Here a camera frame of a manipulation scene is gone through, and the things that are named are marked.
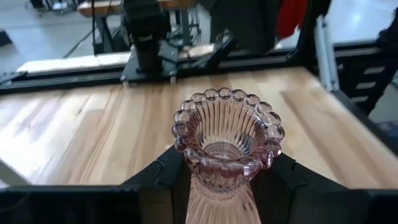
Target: red object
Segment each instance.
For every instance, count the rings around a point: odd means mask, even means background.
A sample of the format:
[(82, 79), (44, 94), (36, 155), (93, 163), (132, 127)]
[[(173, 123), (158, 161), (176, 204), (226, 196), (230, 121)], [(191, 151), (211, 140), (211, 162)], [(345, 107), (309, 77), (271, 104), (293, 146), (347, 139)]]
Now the red object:
[(284, 0), (278, 14), (278, 38), (284, 39), (294, 34), (295, 28), (303, 26), (307, 0)]

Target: pink glass vase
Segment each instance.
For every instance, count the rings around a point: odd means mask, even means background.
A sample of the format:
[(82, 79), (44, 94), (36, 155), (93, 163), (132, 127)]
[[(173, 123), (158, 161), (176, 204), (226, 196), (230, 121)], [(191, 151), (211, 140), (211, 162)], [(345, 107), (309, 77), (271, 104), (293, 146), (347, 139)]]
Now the pink glass vase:
[[(247, 184), (260, 169), (270, 168), (285, 136), (270, 104), (243, 90), (209, 89), (182, 102), (174, 121), (175, 148), (184, 153), (193, 176), (187, 222), (256, 216)], [(212, 215), (194, 212), (204, 212), (203, 206), (212, 207)], [(228, 208), (229, 215), (220, 217), (222, 208)]]

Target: concrete floor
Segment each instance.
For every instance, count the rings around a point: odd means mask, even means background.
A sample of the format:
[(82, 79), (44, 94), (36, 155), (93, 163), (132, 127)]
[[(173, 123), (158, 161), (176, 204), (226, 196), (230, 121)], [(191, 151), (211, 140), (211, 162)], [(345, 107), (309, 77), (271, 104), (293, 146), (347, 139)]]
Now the concrete floor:
[[(91, 19), (77, 12), (64, 16), (47, 12), (42, 17), (25, 8), (26, 0), (0, 0), (0, 27), (12, 45), (0, 47), (0, 68), (12, 71), (31, 60), (78, 57), (93, 53)], [(374, 39), (392, 20), (398, 0), (334, 0), (328, 20), (334, 42)], [(110, 26), (119, 24), (119, 17), (109, 18)], [(210, 22), (200, 14), (201, 42), (208, 43)], [(281, 47), (295, 46), (299, 32), (283, 40)], [(398, 91), (389, 86), (377, 108), (370, 115), (376, 122), (398, 120)]]

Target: gray floor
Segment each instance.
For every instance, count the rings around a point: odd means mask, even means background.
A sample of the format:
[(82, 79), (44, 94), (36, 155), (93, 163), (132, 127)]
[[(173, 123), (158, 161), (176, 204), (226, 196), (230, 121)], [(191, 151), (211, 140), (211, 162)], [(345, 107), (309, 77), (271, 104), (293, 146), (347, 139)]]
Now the gray floor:
[[(333, 0), (328, 15), (334, 42), (351, 42), (374, 39), (381, 29), (392, 20), (392, 12), (398, 0)], [(0, 27), (13, 41), (12, 45), (0, 47), (2, 71), (17, 69), (32, 60), (78, 57), (93, 53), (91, 19), (77, 12), (64, 16), (53, 12), (39, 17), (25, 8), (26, 0), (0, 0)], [(208, 16), (200, 14), (202, 43), (207, 43), (210, 33)], [(110, 26), (119, 24), (119, 17), (109, 18)], [(280, 47), (295, 46), (299, 32), (281, 41)], [(376, 122), (398, 120), (398, 91), (389, 86), (383, 98), (372, 112)]]

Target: wooden tabletop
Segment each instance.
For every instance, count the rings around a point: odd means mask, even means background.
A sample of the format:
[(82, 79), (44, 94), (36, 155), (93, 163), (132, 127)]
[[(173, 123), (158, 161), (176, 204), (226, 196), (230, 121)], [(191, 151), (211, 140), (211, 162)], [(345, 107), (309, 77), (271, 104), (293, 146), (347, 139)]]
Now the wooden tabletop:
[[(194, 6), (192, 0), (158, 0), (160, 6), (163, 9), (178, 9), (188, 8)], [(107, 16), (120, 14), (123, 10), (121, 0), (113, 1), (96, 1), (94, 2), (94, 9), (96, 16)], [(83, 2), (78, 6), (78, 11), (84, 17), (92, 17), (91, 2)]]
[(269, 102), (283, 151), (315, 172), (351, 188), (398, 187), (397, 158), (304, 68), (2, 96), (0, 158), (35, 184), (120, 184), (173, 144), (183, 100), (221, 87)]

